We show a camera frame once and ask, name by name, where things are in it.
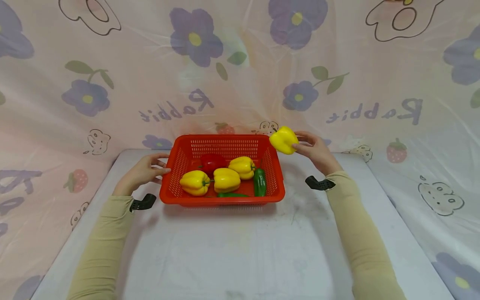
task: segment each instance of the green chili pepper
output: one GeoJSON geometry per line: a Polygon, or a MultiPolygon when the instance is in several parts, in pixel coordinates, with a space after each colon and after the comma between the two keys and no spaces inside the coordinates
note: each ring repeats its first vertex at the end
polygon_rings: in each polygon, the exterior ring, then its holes
{"type": "Polygon", "coordinates": [[[249,196],[244,194],[236,194],[234,192],[220,192],[218,193],[217,197],[226,198],[226,197],[249,197],[249,196]]]}
{"type": "Polygon", "coordinates": [[[263,169],[255,169],[253,173],[253,188],[255,190],[255,197],[265,197],[267,194],[267,181],[263,169]]]}

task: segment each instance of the red plastic basket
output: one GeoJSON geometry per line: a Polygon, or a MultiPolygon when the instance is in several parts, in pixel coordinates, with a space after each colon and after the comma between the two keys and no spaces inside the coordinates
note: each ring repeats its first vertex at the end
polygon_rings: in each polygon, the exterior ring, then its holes
{"type": "Polygon", "coordinates": [[[182,206],[263,205],[279,202],[285,196],[280,162],[276,150],[266,135],[183,135],[175,140],[167,168],[171,168],[172,171],[163,176],[160,188],[160,199],[165,204],[182,206]],[[203,197],[195,197],[186,193],[180,187],[180,179],[185,173],[198,170],[198,166],[201,164],[200,157],[208,153],[220,154],[227,161],[239,156],[250,157],[257,167],[261,167],[265,171],[266,196],[253,196],[253,180],[242,180],[240,188],[234,191],[249,197],[218,198],[213,182],[208,193],[203,197]]]}

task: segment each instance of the long sleeve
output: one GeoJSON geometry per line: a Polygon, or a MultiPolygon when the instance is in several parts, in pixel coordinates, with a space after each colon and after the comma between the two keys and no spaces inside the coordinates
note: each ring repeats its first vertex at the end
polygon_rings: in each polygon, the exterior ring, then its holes
{"type": "Polygon", "coordinates": [[[360,200],[360,191],[344,171],[327,176],[336,185],[327,197],[353,275],[356,300],[405,300],[377,227],[360,200]]]}
{"type": "Polygon", "coordinates": [[[111,196],[90,233],[67,300],[115,300],[115,285],[133,214],[132,197],[111,196]]]}

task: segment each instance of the red bell pepper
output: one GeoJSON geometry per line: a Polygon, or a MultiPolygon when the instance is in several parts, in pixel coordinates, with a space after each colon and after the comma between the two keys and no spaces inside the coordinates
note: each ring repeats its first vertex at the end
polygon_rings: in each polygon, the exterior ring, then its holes
{"type": "Polygon", "coordinates": [[[219,154],[205,154],[200,157],[202,171],[207,175],[213,175],[213,172],[218,168],[226,168],[227,161],[219,154]]]}

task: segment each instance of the white table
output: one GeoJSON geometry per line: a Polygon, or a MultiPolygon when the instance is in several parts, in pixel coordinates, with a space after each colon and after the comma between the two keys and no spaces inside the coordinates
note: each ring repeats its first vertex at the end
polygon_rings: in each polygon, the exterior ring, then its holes
{"type": "MultiPolygon", "coordinates": [[[[122,152],[33,300],[65,299],[99,210],[117,181],[148,150],[122,152]]],[[[353,299],[352,279],[324,192],[304,180],[322,175],[300,156],[280,155],[286,197],[263,207],[183,208],[136,212],[118,281],[125,300],[353,299]]],[[[360,187],[409,300],[452,300],[428,258],[363,160],[336,155],[360,187]]],[[[158,195],[147,184],[134,193],[158,195]]]]}

